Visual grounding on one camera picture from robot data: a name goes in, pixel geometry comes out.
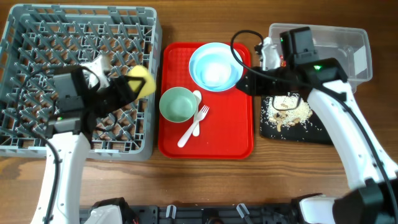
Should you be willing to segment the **red snack wrapper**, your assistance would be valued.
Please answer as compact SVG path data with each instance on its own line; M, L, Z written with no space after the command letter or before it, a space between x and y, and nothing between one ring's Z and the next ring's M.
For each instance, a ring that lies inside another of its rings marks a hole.
M285 67L286 66L286 61L284 60L284 56L280 55L280 66Z

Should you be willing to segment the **green bowl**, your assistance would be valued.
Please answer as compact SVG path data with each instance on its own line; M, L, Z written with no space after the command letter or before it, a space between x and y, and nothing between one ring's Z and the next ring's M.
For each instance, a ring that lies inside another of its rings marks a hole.
M195 95L187 88L173 87L166 90L159 101L161 115L170 122L183 123L196 112Z

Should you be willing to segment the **rice food scraps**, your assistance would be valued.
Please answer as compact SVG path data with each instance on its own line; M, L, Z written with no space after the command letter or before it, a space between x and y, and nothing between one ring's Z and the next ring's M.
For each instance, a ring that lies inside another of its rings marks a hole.
M303 124L307 128L306 123L312 117L313 111L309 104L304 102L298 94L290 96L267 96L262 101L261 106L261 124L265 131L270 128L275 134L271 137L276 137L277 134L282 134L283 131L289 131L292 128Z

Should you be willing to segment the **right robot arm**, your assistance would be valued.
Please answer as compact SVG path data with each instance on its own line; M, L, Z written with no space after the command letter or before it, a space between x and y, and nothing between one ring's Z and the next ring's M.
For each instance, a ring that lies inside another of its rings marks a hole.
M343 67L321 59L309 27L280 35L280 50L261 39L261 64L236 87L250 96L298 93L323 123L343 163L350 192L306 195L292 201L295 223L396 223L397 164L376 139L354 98Z

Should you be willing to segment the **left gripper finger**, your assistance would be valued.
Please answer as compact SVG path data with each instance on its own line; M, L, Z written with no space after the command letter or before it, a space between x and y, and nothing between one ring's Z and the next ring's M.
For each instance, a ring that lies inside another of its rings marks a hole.
M143 78L143 77L132 77L132 76L125 75L124 79L126 80L127 83L131 83L131 82L138 82L139 84L146 83L145 78Z
M145 97L145 85L145 81L132 81L132 90L137 100Z

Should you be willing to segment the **light blue bowl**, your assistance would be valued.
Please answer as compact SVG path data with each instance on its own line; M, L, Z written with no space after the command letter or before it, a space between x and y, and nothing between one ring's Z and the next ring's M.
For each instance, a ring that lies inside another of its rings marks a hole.
M226 91L234 87L241 78L242 70L225 54L202 54L190 65L193 81L208 91Z

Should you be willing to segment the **yellow cup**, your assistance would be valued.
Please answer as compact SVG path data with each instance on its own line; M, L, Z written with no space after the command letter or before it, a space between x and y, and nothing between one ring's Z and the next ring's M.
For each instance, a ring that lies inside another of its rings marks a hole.
M154 77L148 71L148 69L142 65L136 65L131 69L127 74L127 76L132 76L132 77L143 77L145 78L146 85L145 85L145 96L151 95L155 92L156 90L156 82L154 80ZM132 82L128 83L130 88L132 89Z

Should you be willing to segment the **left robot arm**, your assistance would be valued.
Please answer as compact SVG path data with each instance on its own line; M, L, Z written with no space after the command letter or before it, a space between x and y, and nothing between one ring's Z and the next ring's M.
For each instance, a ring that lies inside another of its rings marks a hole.
M46 126L44 179L32 223L78 223L80 189L96 120L155 91L143 68L89 86L81 70L54 76L59 114Z

